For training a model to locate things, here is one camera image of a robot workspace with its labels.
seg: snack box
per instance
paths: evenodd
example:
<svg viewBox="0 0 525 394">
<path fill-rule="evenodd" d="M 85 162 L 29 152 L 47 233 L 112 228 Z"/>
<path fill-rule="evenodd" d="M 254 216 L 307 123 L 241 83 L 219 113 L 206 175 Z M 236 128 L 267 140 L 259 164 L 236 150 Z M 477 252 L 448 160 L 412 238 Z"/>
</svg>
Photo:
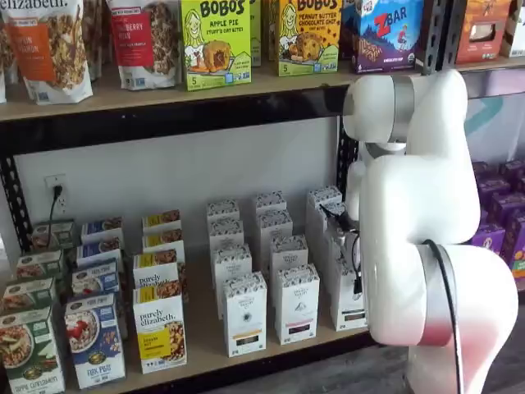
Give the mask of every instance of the snack box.
<svg viewBox="0 0 525 394">
<path fill-rule="evenodd" d="M 240 220 L 240 211 L 237 201 L 234 199 L 224 199 L 206 206 L 206 219 L 208 223 L 217 219 L 232 218 Z"/>
<path fill-rule="evenodd" d="M 37 223 L 33 227 L 31 242 L 35 250 L 65 249 L 78 245 L 75 221 L 57 221 L 51 224 L 51 240 L 48 245 L 49 223 Z"/>
<path fill-rule="evenodd" d="M 245 0 L 180 0 L 188 90 L 251 82 L 249 7 Z"/>
<path fill-rule="evenodd" d="M 252 255 L 248 245 L 233 245 L 213 253 L 213 282 L 219 320 L 224 314 L 224 289 L 226 280 L 252 272 Z"/>
<path fill-rule="evenodd" d="M 93 263 L 111 258 L 116 259 L 118 272 L 123 273 L 124 264 L 122 263 L 121 242 L 118 238 L 98 241 L 76 248 L 76 265 L 78 268 L 86 268 Z"/>
<path fill-rule="evenodd" d="M 152 236 L 142 237 L 143 253 L 163 252 L 174 250 L 179 262 L 185 262 L 184 240 L 182 239 L 182 230 L 168 230 Z"/>
<path fill-rule="evenodd" d="M 177 261 L 177 252 L 174 249 L 136 255 L 133 258 L 133 278 L 136 289 L 180 281 L 182 300 L 189 302 L 186 263 Z"/>
<path fill-rule="evenodd" d="M 272 304 L 276 305 L 277 272 L 308 264 L 308 246 L 305 236 L 274 236 L 270 244 L 272 260 L 270 263 L 270 285 Z"/>
<path fill-rule="evenodd" d="M 111 241 L 118 238 L 124 249 L 124 234 L 122 233 L 122 218 L 109 218 L 82 225 L 80 239 L 83 244 L 93 244 L 101 241 Z"/>
<path fill-rule="evenodd" d="M 71 300 L 64 321 L 80 390 L 126 376 L 114 294 Z"/>
<path fill-rule="evenodd" d="M 270 274 L 270 241 L 276 236 L 291 236 L 292 218 L 286 209 L 270 209 L 256 217 L 255 253 L 256 268 L 263 275 Z"/>
<path fill-rule="evenodd" d="M 142 373 L 186 364 L 180 283 L 166 282 L 133 290 L 133 311 Z"/>
<path fill-rule="evenodd" d="M 222 288 L 228 357 L 266 349 L 267 287 L 261 273 L 228 279 Z"/>
<path fill-rule="evenodd" d="M 145 236 L 168 230 L 178 230 L 181 228 L 182 223 L 180 221 L 180 211 L 178 209 L 142 218 L 142 233 Z"/>
<path fill-rule="evenodd" d="M 354 72 L 414 68 L 423 0 L 365 0 L 343 9 L 345 56 Z"/>
<path fill-rule="evenodd" d="M 48 305 L 0 318 L 0 356 L 11 392 L 55 394 L 66 390 L 52 311 Z"/>
<path fill-rule="evenodd" d="M 343 0 L 279 0 L 279 76 L 337 71 Z"/>
<path fill-rule="evenodd" d="M 277 273 L 276 331 L 281 345 L 317 333 L 319 276 L 312 264 Z"/>
</svg>

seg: white tea box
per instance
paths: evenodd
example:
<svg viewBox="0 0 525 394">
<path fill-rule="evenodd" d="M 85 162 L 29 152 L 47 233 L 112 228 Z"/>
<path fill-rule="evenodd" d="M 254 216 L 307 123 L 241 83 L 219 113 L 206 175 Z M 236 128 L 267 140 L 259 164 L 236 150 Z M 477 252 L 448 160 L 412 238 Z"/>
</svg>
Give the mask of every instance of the white tea box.
<svg viewBox="0 0 525 394">
<path fill-rule="evenodd" d="M 228 357 L 266 349 L 267 287 L 261 273 L 229 279 L 222 288 Z"/>
<path fill-rule="evenodd" d="M 234 199 L 224 199 L 216 203 L 210 203 L 206 206 L 206 218 L 208 223 L 223 218 L 240 220 L 239 205 Z"/>
<path fill-rule="evenodd" d="M 124 233 L 122 232 L 122 218 L 109 218 L 85 223 L 80 231 L 83 244 L 93 244 L 100 241 L 110 241 L 118 238 L 121 248 L 124 249 Z"/>
<path fill-rule="evenodd" d="M 277 273 L 276 331 L 281 345 L 317 334 L 319 276 L 313 264 Z"/>
<path fill-rule="evenodd" d="M 287 210 L 270 209 L 257 215 L 255 232 L 256 267 L 264 275 L 270 274 L 270 241 L 273 237 L 291 236 L 294 230 Z"/>
<path fill-rule="evenodd" d="M 365 328 L 363 293 L 354 294 L 354 270 L 341 254 L 332 263 L 330 315 L 336 331 Z"/>
<path fill-rule="evenodd" d="M 234 277 L 243 276 L 252 272 L 252 255 L 248 245 L 233 245 L 225 249 L 213 252 L 213 275 L 215 282 L 215 299 L 217 301 L 217 313 L 222 320 L 223 309 L 223 286 L 224 282 Z"/>
<path fill-rule="evenodd" d="M 142 233 L 145 236 L 151 236 L 169 230 L 179 230 L 181 228 L 182 223 L 178 209 L 142 218 Z"/>
<path fill-rule="evenodd" d="M 308 246 L 305 236 L 285 236 L 272 238 L 272 260 L 270 262 L 270 286 L 272 304 L 276 304 L 276 275 L 282 269 L 300 267 L 308 264 Z"/>
<path fill-rule="evenodd" d="M 167 250 L 174 250 L 176 252 L 176 259 L 178 262 L 186 261 L 184 240 L 180 228 L 142 237 L 143 253 L 164 252 Z"/>
</svg>

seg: purple box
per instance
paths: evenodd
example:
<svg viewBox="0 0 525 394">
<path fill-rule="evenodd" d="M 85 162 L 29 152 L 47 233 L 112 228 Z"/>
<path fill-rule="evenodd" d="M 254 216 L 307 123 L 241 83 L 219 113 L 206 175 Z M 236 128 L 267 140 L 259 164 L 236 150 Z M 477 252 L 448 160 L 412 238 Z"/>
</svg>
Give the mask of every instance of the purple box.
<svg viewBox="0 0 525 394">
<path fill-rule="evenodd" d="M 481 246 L 500 254 L 503 239 L 505 238 L 505 229 L 499 224 L 489 223 L 482 224 L 476 231 L 476 234 L 469 241 L 470 245 Z"/>
<path fill-rule="evenodd" d="M 510 184 L 502 176 L 490 176 L 477 182 L 477 193 L 482 207 L 489 208 L 492 195 L 510 193 Z"/>
</svg>

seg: blue cereal box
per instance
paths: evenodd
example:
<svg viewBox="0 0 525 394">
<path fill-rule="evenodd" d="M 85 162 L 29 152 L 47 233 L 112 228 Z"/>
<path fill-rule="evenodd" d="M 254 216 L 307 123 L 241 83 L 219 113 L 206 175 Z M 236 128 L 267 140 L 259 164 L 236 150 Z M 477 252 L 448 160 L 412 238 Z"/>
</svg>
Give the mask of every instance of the blue cereal box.
<svg viewBox="0 0 525 394">
<path fill-rule="evenodd" d="M 72 300 L 64 319 L 80 389 L 126 376 L 115 295 Z"/>
<path fill-rule="evenodd" d="M 340 51 L 355 72 L 413 68 L 422 0 L 345 0 Z"/>
</svg>

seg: cardboard box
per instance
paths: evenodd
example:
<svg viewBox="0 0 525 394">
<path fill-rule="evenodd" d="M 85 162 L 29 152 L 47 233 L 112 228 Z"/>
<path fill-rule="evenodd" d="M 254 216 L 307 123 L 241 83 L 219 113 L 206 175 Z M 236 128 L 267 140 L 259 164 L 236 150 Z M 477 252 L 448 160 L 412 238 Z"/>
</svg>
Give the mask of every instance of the cardboard box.
<svg viewBox="0 0 525 394">
<path fill-rule="evenodd" d="M 178 281 L 133 290 L 142 373 L 185 365 L 184 314 Z"/>
<path fill-rule="evenodd" d="M 180 211 L 178 209 L 142 218 L 142 233 L 145 236 L 181 228 L 182 222 L 180 221 Z"/>
<path fill-rule="evenodd" d="M 118 238 L 121 242 L 121 248 L 124 249 L 124 233 L 122 232 L 121 217 L 97 220 L 82 225 L 80 239 L 83 244 L 110 241 L 113 238 Z"/>
<path fill-rule="evenodd" d="M 270 286 L 272 305 L 276 305 L 277 272 L 308 264 L 308 245 L 305 236 L 272 237 L 270 245 L 272 260 L 270 263 Z"/>
<path fill-rule="evenodd" d="M 180 0 L 188 90 L 252 80 L 249 2 Z"/>
<path fill-rule="evenodd" d="M 267 287 L 261 273 L 228 279 L 222 287 L 228 357 L 266 349 Z"/>
<path fill-rule="evenodd" d="M 279 76 L 337 71 L 343 0 L 279 0 L 276 59 Z"/>
<path fill-rule="evenodd" d="M 224 283 L 228 279 L 243 276 L 252 272 L 252 255 L 248 245 L 233 245 L 213 253 L 213 282 L 215 283 L 215 300 L 217 314 L 222 320 L 224 314 Z"/>
<path fill-rule="evenodd" d="M 498 57 L 510 0 L 467 0 L 456 64 L 483 62 Z"/>
<path fill-rule="evenodd" d="M 71 300 L 64 320 L 80 390 L 126 377 L 114 294 Z"/>
<path fill-rule="evenodd" d="M 294 230 L 292 218 L 287 210 L 270 209 L 256 218 L 255 232 L 256 269 L 270 274 L 270 241 L 273 237 L 291 236 Z"/>
<path fill-rule="evenodd" d="M 0 354 L 11 392 L 55 394 L 66 390 L 52 311 L 46 306 L 0 318 L 0 337 L 16 341 L 16 346 L 5 346 Z"/>
<path fill-rule="evenodd" d="M 317 333 L 319 276 L 312 264 L 277 273 L 276 331 L 281 345 Z"/>
</svg>

